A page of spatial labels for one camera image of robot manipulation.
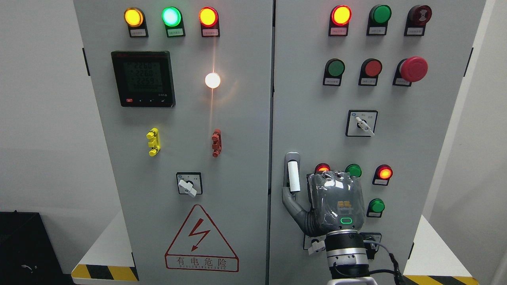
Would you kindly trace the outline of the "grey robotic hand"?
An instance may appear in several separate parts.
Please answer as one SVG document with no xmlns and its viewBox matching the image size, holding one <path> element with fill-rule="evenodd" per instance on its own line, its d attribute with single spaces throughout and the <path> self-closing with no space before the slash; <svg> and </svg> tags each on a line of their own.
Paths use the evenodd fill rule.
<svg viewBox="0 0 507 285">
<path fill-rule="evenodd" d="M 282 202 L 302 232 L 318 237 L 338 230 L 360 230 L 366 210 L 360 180 L 349 173 L 325 171 L 307 177 L 311 209 L 306 211 L 282 188 Z"/>
</svg>

